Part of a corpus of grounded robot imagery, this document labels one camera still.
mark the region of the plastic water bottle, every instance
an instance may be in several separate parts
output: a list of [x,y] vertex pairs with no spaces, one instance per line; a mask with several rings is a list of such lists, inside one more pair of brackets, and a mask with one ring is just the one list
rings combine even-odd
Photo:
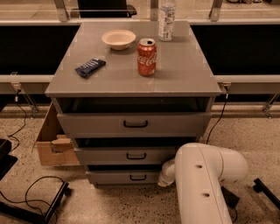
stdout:
[[172,40],[176,4],[174,0],[162,0],[159,11],[158,37],[160,40]]

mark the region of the cardboard box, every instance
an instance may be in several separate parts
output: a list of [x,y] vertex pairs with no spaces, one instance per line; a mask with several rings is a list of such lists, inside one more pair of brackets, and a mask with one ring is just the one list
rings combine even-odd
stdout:
[[63,135],[57,118],[57,112],[51,104],[36,140],[41,165],[80,165],[74,154],[70,139]]

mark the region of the drawer handle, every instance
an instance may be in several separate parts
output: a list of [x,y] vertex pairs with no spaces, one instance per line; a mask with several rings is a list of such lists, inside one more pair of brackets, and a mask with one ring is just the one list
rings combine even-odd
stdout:
[[139,123],[139,124],[127,124],[126,121],[123,121],[123,126],[125,128],[145,128],[148,126],[148,121],[145,121],[144,123]]
[[137,180],[146,180],[147,179],[147,175],[143,175],[143,177],[139,177],[139,178],[133,178],[133,175],[130,175],[130,180],[132,181],[137,181]]
[[127,159],[146,159],[146,156],[147,156],[146,153],[144,153],[142,155],[135,155],[135,156],[130,155],[129,153],[126,153],[126,158]]

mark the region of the gray cabinet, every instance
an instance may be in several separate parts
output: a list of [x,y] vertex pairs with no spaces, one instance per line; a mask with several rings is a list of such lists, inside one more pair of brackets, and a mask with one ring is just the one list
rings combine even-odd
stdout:
[[[177,22],[171,42],[158,40],[157,22],[105,23],[80,26],[45,93],[91,184],[157,183],[162,164],[203,136],[221,91],[187,22]],[[102,34],[116,28],[136,34],[129,49],[118,52],[102,43]],[[144,37],[157,42],[151,77],[137,72],[137,43]],[[81,53],[83,60],[94,55],[107,64],[82,79],[74,71]]]

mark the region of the gray tabletop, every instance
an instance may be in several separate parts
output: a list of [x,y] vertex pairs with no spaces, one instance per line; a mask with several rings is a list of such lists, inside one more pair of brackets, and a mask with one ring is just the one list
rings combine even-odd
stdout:
[[[123,51],[102,42],[111,30],[129,30],[136,40]],[[149,77],[137,71],[137,44],[142,38],[157,43],[157,70]],[[106,66],[89,78],[75,68],[92,58]],[[51,97],[90,96],[216,96],[221,93],[189,24],[177,21],[172,41],[158,39],[158,22],[85,22],[68,48],[45,94]]]

